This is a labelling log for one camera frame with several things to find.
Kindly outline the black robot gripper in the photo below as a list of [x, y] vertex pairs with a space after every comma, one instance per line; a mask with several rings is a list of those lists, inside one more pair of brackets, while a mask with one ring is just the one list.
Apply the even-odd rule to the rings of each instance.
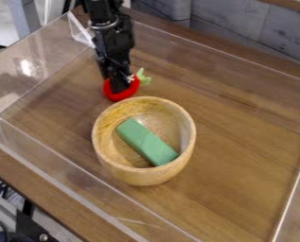
[[112, 18], [90, 21], [94, 30], [96, 62], [103, 78], [108, 78], [112, 94], [127, 89], [131, 81], [128, 52], [134, 46], [132, 20]]

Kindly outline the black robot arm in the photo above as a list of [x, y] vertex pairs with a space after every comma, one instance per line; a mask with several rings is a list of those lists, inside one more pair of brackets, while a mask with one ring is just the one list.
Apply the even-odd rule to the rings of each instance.
[[128, 88], [128, 52], [134, 47], [132, 19], [120, 12], [122, 4], [123, 0], [84, 0], [96, 62], [115, 95]]

